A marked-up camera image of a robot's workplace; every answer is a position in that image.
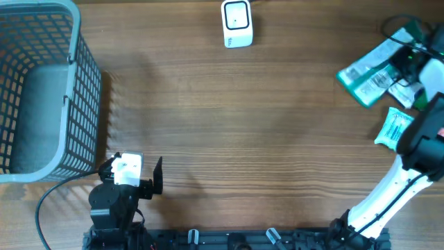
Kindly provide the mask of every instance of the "small teal packet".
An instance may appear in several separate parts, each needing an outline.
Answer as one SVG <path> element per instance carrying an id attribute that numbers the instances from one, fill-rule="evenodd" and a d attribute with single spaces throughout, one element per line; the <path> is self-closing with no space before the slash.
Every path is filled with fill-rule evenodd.
<path id="1" fill-rule="evenodd" d="M 396 108 L 390 107 L 384 125 L 375 139 L 375 144 L 384 144 L 396 151 L 396 145 L 402 133 L 413 121 L 413 117 L 404 114 Z"/>

